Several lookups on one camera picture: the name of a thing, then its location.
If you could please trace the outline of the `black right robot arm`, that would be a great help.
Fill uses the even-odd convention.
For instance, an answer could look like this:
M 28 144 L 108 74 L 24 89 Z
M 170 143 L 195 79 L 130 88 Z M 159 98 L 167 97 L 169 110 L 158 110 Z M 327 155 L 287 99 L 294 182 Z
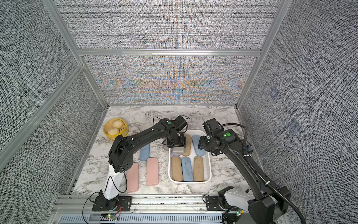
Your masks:
M 249 185 L 249 192 L 232 186 L 218 193 L 223 209 L 238 208 L 247 211 L 257 224 L 277 223 L 289 207 L 291 192 L 269 178 L 247 151 L 247 137 L 240 137 L 232 130 L 225 130 L 216 119 L 203 123 L 206 136 L 201 136 L 198 148 L 212 154 L 224 154 L 236 166 Z

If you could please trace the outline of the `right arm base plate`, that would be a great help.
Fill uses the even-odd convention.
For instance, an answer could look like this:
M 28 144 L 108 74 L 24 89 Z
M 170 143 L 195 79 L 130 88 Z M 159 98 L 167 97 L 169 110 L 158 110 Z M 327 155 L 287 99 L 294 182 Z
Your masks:
M 220 205 L 218 195 L 204 195 L 202 199 L 205 203 L 207 211 L 225 211 L 225 209 Z

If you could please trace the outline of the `grey-beige rectangular glasses case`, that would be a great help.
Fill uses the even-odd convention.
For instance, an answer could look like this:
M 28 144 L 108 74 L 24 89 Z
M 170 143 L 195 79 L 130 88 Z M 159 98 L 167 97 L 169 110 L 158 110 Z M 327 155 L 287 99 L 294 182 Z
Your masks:
M 173 156 L 180 156 L 185 152 L 185 149 L 183 147 L 174 147 L 172 149 L 172 155 Z

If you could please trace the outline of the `light blue case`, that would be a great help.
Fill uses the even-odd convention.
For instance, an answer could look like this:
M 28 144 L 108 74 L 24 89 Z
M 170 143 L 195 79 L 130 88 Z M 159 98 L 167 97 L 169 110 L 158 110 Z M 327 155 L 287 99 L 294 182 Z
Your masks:
M 206 154 L 206 151 L 203 149 L 199 149 L 200 142 L 200 136 L 199 135 L 193 135 L 192 136 L 192 143 L 194 146 L 194 150 L 197 156 L 204 156 Z
M 193 170 L 192 170 L 192 164 L 190 158 L 182 157 L 181 165 L 182 165 L 183 181 L 193 182 L 194 176 L 193 176 Z
M 141 148 L 139 158 L 141 161 L 147 161 L 150 158 L 150 144 Z

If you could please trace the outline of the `pink glasses case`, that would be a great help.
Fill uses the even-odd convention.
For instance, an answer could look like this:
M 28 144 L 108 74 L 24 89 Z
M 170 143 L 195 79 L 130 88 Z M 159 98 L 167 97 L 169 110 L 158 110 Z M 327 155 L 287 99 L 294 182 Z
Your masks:
M 139 164 L 133 163 L 132 167 L 126 173 L 127 177 L 127 192 L 136 192 L 139 190 Z
M 159 183 L 158 158 L 151 157 L 146 161 L 146 182 L 148 186 L 155 186 Z

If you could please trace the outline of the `tan glasses case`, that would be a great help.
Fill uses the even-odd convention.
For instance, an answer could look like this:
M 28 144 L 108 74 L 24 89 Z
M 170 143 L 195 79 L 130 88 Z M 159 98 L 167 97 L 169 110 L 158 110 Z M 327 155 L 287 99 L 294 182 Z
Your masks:
M 181 158 L 179 156 L 173 156 L 171 158 L 171 169 L 172 169 L 172 179 L 177 182 L 183 181 L 183 173 L 181 166 Z
M 204 181 L 204 160 L 201 156 L 196 156 L 194 158 L 194 181 L 203 182 Z
M 182 153 L 183 156 L 189 156 L 191 154 L 191 145 L 192 145 L 192 139 L 189 134 L 186 134 L 186 145 L 184 147 L 184 153 Z

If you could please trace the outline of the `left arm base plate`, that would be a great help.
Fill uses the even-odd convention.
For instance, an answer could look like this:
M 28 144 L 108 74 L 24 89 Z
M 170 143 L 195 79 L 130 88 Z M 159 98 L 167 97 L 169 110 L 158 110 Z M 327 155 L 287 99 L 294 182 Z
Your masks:
M 117 196 L 108 200 L 104 196 L 98 196 L 95 199 L 92 211 L 130 211 L 132 199 L 131 196 Z

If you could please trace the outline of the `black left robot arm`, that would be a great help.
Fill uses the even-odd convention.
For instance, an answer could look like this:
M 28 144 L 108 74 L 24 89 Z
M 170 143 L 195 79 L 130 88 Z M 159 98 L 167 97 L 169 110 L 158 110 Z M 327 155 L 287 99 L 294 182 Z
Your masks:
M 139 171 L 130 171 L 134 165 L 134 154 L 150 145 L 150 143 L 164 139 L 163 145 L 168 148 L 184 147 L 186 145 L 185 132 L 187 131 L 188 117 L 179 115 L 176 119 L 160 119 L 152 127 L 134 135 L 119 135 L 109 151 L 109 173 L 104 189 L 97 194 L 92 211 L 119 211 L 124 205 L 120 194 L 129 192 L 129 174 L 139 177 Z

